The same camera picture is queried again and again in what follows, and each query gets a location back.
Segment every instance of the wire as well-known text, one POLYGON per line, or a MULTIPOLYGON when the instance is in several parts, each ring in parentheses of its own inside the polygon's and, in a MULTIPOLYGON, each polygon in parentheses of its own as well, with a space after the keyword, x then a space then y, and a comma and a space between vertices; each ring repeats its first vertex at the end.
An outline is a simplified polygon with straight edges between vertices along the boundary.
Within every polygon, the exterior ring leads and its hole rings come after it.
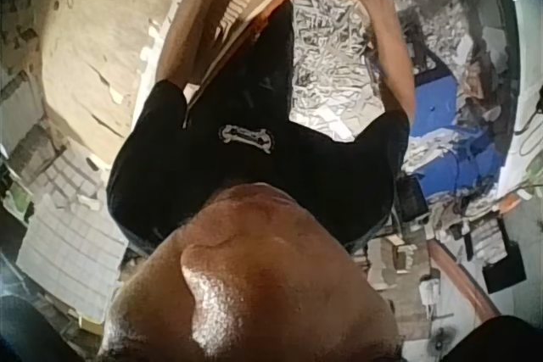
POLYGON ((509 193, 513 194, 514 192, 517 192, 519 190, 523 190, 523 189, 526 189, 526 188, 538 188, 538 187, 543 187, 543 184, 524 184, 524 185, 518 186, 517 188, 511 190, 509 193))
POLYGON ((522 136, 524 133, 526 133, 526 131, 528 131, 529 129, 529 126, 532 124, 532 121, 534 121, 535 116, 537 116, 538 114, 543 114, 543 112, 536 109, 535 112, 532 113, 532 115, 529 117, 526 125, 524 125, 520 131, 514 131, 512 134, 515 136, 522 136))

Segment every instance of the man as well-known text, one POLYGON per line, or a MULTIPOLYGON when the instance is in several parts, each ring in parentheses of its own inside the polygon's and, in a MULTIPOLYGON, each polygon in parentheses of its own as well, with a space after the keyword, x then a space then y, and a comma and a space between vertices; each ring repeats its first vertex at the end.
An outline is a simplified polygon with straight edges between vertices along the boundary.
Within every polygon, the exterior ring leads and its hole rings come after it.
POLYGON ((182 89, 206 1, 171 27, 153 89, 115 161, 109 209, 151 253, 121 290, 103 360, 389 360, 389 306, 344 247, 382 225, 415 114, 392 0, 360 0, 383 68, 386 113, 352 143, 288 121, 291 6, 214 81, 188 117, 182 89))

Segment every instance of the black t-shirt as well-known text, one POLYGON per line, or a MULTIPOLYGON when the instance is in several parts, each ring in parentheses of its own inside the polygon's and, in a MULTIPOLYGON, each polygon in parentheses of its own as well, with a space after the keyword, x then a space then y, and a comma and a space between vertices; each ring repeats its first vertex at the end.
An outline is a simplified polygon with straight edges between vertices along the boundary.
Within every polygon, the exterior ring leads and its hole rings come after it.
POLYGON ((158 83, 111 172, 109 212, 142 250, 152 252, 214 193, 241 183, 284 190, 344 245, 388 217, 409 135, 405 113, 387 112, 342 143, 258 115, 183 129, 186 111, 182 91, 158 83))

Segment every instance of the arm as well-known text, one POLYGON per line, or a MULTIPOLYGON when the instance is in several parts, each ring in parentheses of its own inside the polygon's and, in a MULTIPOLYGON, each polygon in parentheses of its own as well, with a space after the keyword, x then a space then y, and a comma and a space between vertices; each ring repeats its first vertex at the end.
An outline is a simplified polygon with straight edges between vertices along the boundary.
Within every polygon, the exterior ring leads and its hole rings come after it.
POLYGON ((360 0, 370 15, 383 68, 383 104, 415 119, 415 79, 393 0, 360 0))

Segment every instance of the cable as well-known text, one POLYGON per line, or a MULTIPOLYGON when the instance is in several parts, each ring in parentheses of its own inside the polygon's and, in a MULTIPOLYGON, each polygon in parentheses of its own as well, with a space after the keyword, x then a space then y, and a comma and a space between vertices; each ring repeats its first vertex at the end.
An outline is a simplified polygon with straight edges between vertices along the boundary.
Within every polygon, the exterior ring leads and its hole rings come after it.
POLYGON ((540 89, 540 100, 535 105, 534 113, 532 113, 532 115, 529 117, 528 121, 526 122, 526 125, 524 125, 520 131, 514 131, 513 135, 514 136, 523 135, 529 129, 529 126, 532 124, 532 121, 534 120, 535 116, 537 116, 538 114, 543 114, 543 86, 540 89))

